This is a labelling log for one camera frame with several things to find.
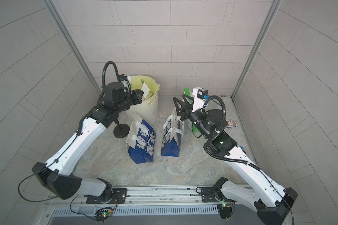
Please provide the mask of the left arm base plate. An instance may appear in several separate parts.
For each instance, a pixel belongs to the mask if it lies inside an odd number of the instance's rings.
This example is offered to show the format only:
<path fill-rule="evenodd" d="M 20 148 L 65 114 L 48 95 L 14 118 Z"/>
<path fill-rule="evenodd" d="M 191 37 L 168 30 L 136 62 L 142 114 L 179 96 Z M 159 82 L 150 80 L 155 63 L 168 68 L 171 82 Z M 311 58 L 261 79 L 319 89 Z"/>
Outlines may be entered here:
<path fill-rule="evenodd" d="M 85 196 L 86 204 L 124 204 L 127 196 L 127 188 L 112 188 L 109 192 L 105 191 L 101 196 Z"/>

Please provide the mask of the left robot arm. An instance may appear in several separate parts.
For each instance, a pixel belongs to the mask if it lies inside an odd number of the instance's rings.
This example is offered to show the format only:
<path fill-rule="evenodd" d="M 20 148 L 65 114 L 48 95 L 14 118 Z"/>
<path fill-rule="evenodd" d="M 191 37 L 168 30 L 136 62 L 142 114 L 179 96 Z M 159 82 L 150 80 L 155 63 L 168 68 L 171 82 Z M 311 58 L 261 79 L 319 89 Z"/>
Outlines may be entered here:
<path fill-rule="evenodd" d="M 45 163 L 33 166 L 32 172 L 40 183 L 63 200 L 83 195 L 109 202 L 112 199 L 109 182 L 100 178 L 82 179 L 72 172 L 94 140 L 112 123 L 119 123 L 121 112 L 140 104 L 143 95 L 141 90 L 132 90 L 130 84 L 113 82 L 104 86 L 98 104 L 80 120 L 69 141 Z"/>

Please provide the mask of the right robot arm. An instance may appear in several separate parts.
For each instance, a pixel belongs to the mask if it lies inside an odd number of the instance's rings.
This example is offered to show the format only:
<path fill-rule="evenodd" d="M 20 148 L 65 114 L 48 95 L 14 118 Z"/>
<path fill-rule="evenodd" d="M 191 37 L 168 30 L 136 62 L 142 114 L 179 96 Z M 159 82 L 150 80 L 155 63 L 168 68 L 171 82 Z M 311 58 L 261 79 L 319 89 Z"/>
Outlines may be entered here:
<path fill-rule="evenodd" d="M 281 225 L 287 216 L 292 217 L 297 192 L 271 179 L 225 132 L 227 120 L 223 100 L 216 95 L 194 98 L 183 94 L 182 97 L 173 98 L 180 120 L 189 120 L 199 130 L 206 139 L 203 149 L 210 157 L 225 162 L 251 187 L 243 188 L 226 178 L 220 178 L 213 186 L 216 199 L 245 205 L 256 212 L 266 225 Z"/>

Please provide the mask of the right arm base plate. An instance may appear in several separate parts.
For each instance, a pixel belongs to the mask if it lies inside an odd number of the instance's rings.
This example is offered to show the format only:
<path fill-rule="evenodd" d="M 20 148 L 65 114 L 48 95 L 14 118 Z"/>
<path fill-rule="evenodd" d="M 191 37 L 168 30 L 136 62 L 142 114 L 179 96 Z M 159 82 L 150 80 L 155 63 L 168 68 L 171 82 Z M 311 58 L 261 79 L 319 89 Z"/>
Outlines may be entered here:
<path fill-rule="evenodd" d="M 224 197 L 222 192 L 214 187 L 199 187 L 202 202 L 226 202 L 227 199 Z"/>

